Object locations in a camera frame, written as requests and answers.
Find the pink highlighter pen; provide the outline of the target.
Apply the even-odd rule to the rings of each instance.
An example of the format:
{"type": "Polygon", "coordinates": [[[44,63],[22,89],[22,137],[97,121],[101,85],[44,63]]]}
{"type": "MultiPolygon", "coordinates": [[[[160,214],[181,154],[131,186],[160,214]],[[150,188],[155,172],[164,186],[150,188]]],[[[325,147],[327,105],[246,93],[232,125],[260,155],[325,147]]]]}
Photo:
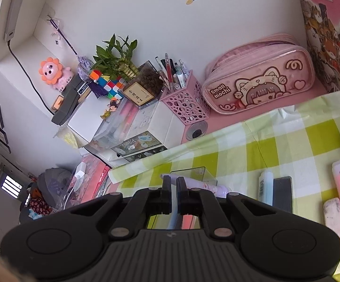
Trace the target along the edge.
{"type": "Polygon", "coordinates": [[[183,215],[181,222],[182,230],[190,230],[195,226],[195,218],[192,215],[183,215]]]}

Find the clear plastic organizer tray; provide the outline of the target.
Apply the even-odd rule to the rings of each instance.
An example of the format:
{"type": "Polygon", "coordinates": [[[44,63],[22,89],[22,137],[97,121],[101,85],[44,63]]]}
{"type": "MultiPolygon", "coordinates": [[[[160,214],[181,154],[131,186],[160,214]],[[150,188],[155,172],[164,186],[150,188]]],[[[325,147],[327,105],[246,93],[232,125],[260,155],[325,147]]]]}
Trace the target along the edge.
{"type": "MultiPolygon", "coordinates": [[[[189,169],[178,169],[173,170],[171,172],[161,172],[161,174],[177,174],[180,175],[181,178],[188,177],[193,178],[195,180],[207,182],[211,185],[218,185],[217,179],[207,170],[206,167],[192,167],[189,169]]],[[[182,222],[182,215],[178,214],[178,221],[177,221],[177,229],[181,229],[181,222],[182,222]]],[[[198,217],[194,216],[195,218],[195,226],[193,229],[200,228],[199,219],[198,217]]],[[[161,230],[168,230],[170,214],[169,215],[154,215],[149,219],[149,223],[147,225],[148,229],[161,229],[161,230]]]]}

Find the purple cartoon multicolour pen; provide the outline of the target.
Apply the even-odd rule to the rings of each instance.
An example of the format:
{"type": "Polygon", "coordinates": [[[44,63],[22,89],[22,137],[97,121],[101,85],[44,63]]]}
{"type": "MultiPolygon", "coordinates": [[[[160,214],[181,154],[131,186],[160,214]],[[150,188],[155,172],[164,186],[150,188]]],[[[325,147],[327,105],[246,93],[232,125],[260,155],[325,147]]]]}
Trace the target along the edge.
{"type": "MultiPolygon", "coordinates": [[[[176,180],[180,178],[181,176],[177,174],[161,174],[160,175],[160,178],[162,180],[164,180],[165,177],[169,177],[171,179],[171,184],[175,185],[176,180]]],[[[188,178],[184,176],[183,178],[188,189],[200,188],[200,189],[208,190],[208,191],[213,192],[213,194],[219,198],[226,198],[226,195],[232,191],[230,188],[224,185],[211,185],[211,184],[208,184],[207,182],[195,180],[193,178],[188,178]]]]}

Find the light blue pen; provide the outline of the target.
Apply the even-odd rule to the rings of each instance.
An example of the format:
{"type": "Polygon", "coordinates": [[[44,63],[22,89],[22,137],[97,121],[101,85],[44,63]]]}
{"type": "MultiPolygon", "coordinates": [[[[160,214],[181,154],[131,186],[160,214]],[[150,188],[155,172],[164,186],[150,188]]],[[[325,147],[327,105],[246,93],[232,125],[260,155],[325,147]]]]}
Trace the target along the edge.
{"type": "Polygon", "coordinates": [[[176,190],[176,183],[175,181],[171,181],[171,213],[170,219],[167,229],[168,230],[175,230],[177,229],[177,221],[178,221],[178,199],[177,199],[177,190],[176,190]]]}

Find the green highlighter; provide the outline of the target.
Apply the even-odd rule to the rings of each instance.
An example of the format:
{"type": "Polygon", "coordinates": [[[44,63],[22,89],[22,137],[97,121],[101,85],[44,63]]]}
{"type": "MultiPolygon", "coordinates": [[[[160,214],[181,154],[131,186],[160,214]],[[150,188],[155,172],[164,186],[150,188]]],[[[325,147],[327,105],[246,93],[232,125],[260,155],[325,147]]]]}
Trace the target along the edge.
{"type": "Polygon", "coordinates": [[[258,200],[267,205],[273,205],[274,176],[269,170],[263,171],[259,176],[258,200]]]}

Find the dark grey ruler case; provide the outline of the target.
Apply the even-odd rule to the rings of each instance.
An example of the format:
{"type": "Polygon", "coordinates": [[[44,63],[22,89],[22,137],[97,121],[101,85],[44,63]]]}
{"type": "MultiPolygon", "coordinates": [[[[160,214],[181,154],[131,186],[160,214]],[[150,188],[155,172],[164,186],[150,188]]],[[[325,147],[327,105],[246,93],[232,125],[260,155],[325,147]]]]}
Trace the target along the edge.
{"type": "Polygon", "coordinates": [[[290,176],[274,179],[273,206],[292,213],[292,178],[290,176]]]}

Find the clear box with pink books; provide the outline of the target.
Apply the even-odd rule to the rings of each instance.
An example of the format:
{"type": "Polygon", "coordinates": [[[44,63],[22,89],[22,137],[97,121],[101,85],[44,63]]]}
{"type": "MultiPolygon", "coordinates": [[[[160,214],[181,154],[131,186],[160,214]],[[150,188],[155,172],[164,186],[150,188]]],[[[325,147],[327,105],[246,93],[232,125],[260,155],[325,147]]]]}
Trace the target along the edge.
{"type": "Polygon", "coordinates": [[[85,155],[69,178],[60,200],[56,203],[56,211],[88,202],[101,196],[105,187],[110,167],[93,155],[85,155]]]}

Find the white drawer organizer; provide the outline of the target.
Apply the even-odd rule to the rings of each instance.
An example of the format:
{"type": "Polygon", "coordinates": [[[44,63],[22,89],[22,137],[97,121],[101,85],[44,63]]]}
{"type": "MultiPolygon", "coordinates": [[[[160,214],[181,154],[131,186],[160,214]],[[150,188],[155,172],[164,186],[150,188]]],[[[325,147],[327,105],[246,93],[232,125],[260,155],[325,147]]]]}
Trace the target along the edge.
{"type": "Polygon", "coordinates": [[[185,126],[161,101],[139,109],[123,99],[107,119],[110,100],[91,94],[63,124],[57,137],[118,167],[181,144],[185,126]]]}

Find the pink perforated pen basket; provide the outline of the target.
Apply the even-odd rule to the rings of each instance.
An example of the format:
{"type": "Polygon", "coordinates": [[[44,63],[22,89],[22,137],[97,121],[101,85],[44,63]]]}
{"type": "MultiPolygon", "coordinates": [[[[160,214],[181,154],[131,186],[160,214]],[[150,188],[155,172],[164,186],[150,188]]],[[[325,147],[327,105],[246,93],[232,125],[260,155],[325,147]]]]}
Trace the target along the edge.
{"type": "Polygon", "coordinates": [[[164,91],[160,100],[185,126],[205,121],[210,116],[211,108],[203,98],[201,85],[193,75],[193,71],[190,71],[185,88],[173,93],[164,91]]]}

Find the lucky bamboo plant pot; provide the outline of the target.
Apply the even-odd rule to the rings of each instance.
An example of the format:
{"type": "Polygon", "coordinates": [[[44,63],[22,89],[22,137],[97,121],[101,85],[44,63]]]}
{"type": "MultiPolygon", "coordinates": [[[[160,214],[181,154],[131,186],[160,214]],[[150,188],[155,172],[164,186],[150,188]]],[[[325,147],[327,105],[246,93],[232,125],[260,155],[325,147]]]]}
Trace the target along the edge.
{"type": "Polygon", "coordinates": [[[124,98],[141,108],[160,99],[168,81],[149,60],[135,65],[133,53],[137,45],[136,39],[112,35],[103,46],[96,46],[93,70],[99,70],[113,80],[122,77],[126,81],[124,98]]]}

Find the colourful rubik cube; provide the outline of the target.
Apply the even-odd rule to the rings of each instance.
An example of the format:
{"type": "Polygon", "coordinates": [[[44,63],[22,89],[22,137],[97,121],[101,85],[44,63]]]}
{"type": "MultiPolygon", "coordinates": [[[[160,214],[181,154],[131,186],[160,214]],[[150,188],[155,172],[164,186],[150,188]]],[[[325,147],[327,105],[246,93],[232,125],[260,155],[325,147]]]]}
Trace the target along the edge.
{"type": "Polygon", "coordinates": [[[99,70],[93,70],[89,74],[91,82],[89,88],[99,97],[107,97],[110,100],[121,100],[123,95],[123,88],[126,85],[126,81],[122,77],[118,77],[116,80],[111,79],[107,75],[103,75],[99,70]]]}

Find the green checkered table cloth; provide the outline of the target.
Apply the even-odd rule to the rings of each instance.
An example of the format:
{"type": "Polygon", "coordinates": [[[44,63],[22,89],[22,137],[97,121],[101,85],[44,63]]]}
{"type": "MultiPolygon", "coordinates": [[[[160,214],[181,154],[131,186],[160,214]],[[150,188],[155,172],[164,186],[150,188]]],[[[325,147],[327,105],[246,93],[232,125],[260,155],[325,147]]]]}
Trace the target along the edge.
{"type": "Polygon", "coordinates": [[[338,195],[332,165],[340,161],[340,91],[275,109],[109,172],[118,189],[160,185],[166,172],[205,167],[222,185],[249,197],[259,176],[292,179],[293,211],[323,222],[322,206],[338,195]]]}

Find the black box on organizer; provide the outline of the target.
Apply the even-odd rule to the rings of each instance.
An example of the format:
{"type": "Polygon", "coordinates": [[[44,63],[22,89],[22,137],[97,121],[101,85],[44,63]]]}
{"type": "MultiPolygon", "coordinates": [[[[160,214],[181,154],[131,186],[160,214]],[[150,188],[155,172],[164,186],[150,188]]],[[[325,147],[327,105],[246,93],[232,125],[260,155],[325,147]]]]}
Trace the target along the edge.
{"type": "Polygon", "coordinates": [[[56,125],[63,125],[74,112],[76,106],[79,104],[81,96],[89,91],[88,83],[83,81],[78,74],[76,74],[61,92],[63,101],[60,107],[54,112],[52,123],[56,125]]]}

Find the dirty white eraser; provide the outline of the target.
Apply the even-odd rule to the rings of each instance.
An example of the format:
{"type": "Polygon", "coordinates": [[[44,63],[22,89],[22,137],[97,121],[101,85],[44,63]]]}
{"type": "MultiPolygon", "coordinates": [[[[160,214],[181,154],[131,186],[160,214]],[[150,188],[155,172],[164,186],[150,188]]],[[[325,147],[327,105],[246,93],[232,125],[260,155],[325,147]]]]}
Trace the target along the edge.
{"type": "Polygon", "coordinates": [[[324,223],[340,238],[340,199],[333,198],[323,204],[324,223]]]}

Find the pink lion toy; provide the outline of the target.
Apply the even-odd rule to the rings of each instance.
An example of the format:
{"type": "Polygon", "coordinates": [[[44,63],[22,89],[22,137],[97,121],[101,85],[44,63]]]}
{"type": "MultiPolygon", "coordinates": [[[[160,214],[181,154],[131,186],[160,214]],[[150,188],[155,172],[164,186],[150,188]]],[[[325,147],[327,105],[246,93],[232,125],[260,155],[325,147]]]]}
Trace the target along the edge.
{"type": "Polygon", "coordinates": [[[62,92],[74,77],[70,67],[64,67],[59,59],[48,57],[40,63],[38,70],[41,79],[53,89],[62,92]]]}

